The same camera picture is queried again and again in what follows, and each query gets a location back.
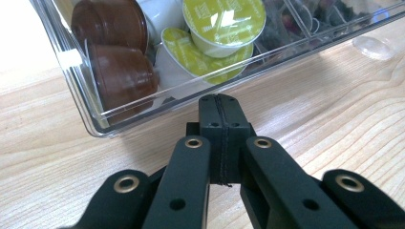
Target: wooden table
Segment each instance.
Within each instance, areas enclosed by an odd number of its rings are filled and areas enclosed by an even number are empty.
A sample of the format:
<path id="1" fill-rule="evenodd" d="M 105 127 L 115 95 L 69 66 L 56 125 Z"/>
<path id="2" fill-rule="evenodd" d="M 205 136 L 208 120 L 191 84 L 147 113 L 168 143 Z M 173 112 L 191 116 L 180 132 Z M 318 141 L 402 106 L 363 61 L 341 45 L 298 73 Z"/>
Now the wooden table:
<path id="1" fill-rule="evenodd" d="M 109 175 L 166 165 L 185 123 L 198 120 L 197 105 L 115 138 L 89 136 L 38 18 L 26 13 L 32 23 L 11 29 L 34 33 L 10 39 L 3 48 L 13 53 L 1 54 L 0 228 L 69 226 Z M 355 171 L 404 207 L 405 19 L 369 36 L 386 39 L 395 56 L 370 59 L 348 41 L 224 93 L 310 175 Z M 211 186 L 208 228 L 250 227 L 238 185 Z"/>

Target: screw hole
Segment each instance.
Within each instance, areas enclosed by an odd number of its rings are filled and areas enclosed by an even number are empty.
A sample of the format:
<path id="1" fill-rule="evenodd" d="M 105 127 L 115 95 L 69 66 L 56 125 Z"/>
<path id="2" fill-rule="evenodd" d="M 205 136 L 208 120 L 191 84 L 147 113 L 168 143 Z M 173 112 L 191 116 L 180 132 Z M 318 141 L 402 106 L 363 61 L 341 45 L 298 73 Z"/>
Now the screw hole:
<path id="1" fill-rule="evenodd" d="M 175 198 L 170 201 L 170 208 L 174 211 L 180 211 L 185 207 L 185 201 L 182 198 Z"/>
<path id="2" fill-rule="evenodd" d="M 254 141 L 254 144 L 260 148 L 270 148 L 271 147 L 271 142 L 267 139 L 262 139 L 262 138 L 256 139 Z"/>
<path id="3" fill-rule="evenodd" d="M 355 193 L 364 191 L 364 185 L 354 177 L 339 175 L 336 177 L 336 182 L 340 187 Z"/>
<path id="4" fill-rule="evenodd" d="M 114 190 L 118 193 L 129 193 L 139 185 L 139 179 L 133 175 L 120 177 L 114 184 Z"/>
<path id="5" fill-rule="evenodd" d="M 303 204 L 306 208 L 310 209 L 311 211 L 319 210 L 319 204 L 313 199 L 304 199 Z"/>
<path id="6" fill-rule="evenodd" d="M 202 145 L 203 142 L 196 138 L 188 139 L 187 141 L 185 141 L 185 146 L 187 146 L 188 148 L 199 148 Z"/>

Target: clear plastic container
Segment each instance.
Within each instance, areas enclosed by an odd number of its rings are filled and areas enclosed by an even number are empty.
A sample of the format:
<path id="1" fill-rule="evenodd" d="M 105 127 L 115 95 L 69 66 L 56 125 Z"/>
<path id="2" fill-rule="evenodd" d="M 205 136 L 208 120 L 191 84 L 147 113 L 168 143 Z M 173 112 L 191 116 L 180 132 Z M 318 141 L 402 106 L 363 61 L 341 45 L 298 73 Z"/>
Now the clear plastic container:
<path id="1" fill-rule="evenodd" d="M 116 135 L 203 94 L 232 87 L 405 15 L 405 2 L 400 0 L 263 0 L 266 23 L 250 58 L 162 88 L 159 80 L 167 73 L 154 66 L 162 44 L 156 44 L 160 37 L 150 31 L 164 28 L 161 20 L 168 27 L 188 28 L 178 15 L 181 10 L 166 13 L 176 21 L 158 18 L 159 12 L 146 9 L 152 1 L 173 4 L 157 9 L 178 9 L 182 4 L 181 0 L 31 0 L 93 136 Z M 217 80 L 239 69 L 243 71 L 236 76 Z M 202 80 L 216 83 L 202 88 Z M 182 89 L 191 93 L 171 96 Z"/>

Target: black plastic part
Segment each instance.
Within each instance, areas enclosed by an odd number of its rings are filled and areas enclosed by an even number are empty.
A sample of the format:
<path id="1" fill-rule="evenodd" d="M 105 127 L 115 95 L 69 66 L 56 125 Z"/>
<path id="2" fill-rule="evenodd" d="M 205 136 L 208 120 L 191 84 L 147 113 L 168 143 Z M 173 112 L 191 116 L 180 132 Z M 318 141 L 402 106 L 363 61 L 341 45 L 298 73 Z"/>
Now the black plastic part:
<path id="1" fill-rule="evenodd" d="M 254 136 L 246 148 L 250 178 L 270 209 L 266 228 L 356 228 L 277 141 Z M 242 184 L 249 188 L 251 183 L 244 180 Z"/>
<path id="2" fill-rule="evenodd" d="M 360 228 L 405 228 L 405 212 L 401 207 L 356 173 L 328 171 L 322 187 Z"/>
<path id="3" fill-rule="evenodd" d="M 126 176 L 136 177 L 139 184 L 131 192 L 118 193 L 115 184 Z M 140 171 L 124 170 L 108 177 L 91 199 L 80 221 L 71 228 L 140 228 L 151 201 L 149 188 L 148 176 Z"/>
<path id="4" fill-rule="evenodd" d="M 210 148 L 201 136 L 178 141 L 142 228 L 205 228 Z"/>
<path id="5" fill-rule="evenodd" d="M 251 132 L 238 100 L 225 94 L 206 95 L 199 101 L 199 111 L 199 134 L 211 142 L 211 183 L 240 183 L 240 149 Z"/>

